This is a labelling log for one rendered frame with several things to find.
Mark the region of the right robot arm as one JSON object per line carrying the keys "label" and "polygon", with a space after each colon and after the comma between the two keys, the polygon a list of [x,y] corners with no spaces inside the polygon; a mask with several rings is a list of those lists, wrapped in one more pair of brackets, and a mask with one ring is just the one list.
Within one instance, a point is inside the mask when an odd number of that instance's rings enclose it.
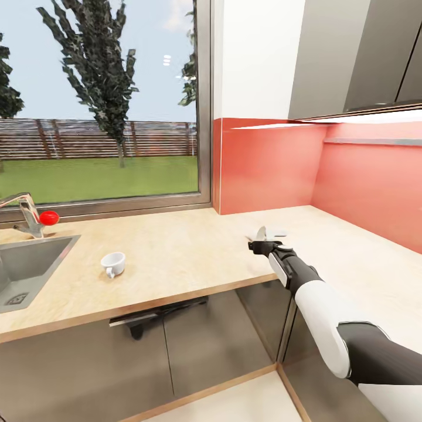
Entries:
{"label": "right robot arm", "polygon": [[331,372],[349,379],[389,422],[422,422],[422,354],[393,342],[370,316],[333,290],[291,246],[275,241],[285,229],[248,242],[297,303]]}

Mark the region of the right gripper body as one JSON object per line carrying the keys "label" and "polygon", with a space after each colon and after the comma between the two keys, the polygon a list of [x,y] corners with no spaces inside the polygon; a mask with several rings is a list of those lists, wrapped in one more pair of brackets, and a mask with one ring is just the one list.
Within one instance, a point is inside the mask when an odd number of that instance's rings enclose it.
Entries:
{"label": "right gripper body", "polygon": [[272,244],[281,244],[281,241],[253,241],[253,253],[267,256],[266,251]]}

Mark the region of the paper coffee filter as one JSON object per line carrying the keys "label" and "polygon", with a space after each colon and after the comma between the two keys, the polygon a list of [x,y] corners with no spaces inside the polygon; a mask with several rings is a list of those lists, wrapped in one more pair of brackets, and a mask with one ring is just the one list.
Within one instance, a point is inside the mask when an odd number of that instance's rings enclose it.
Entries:
{"label": "paper coffee filter", "polygon": [[267,228],[265,226],[260,227],[256,230],[254,230],[252,233],[246,235],[246,237],[248,237],[248,239],[252,240],[252,241],[264,241],[265,239],[265,231],[267,230]]}

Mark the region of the coffee cup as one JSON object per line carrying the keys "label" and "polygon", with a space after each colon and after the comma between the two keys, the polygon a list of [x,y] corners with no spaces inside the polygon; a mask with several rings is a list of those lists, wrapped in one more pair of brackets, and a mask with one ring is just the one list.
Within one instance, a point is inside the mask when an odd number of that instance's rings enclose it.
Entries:
{"label": "coffee cup", "polygon": [[126,256],[124,253],[111,253],[101,259],[101,266],[109,278],[120,274],[125,269]]}

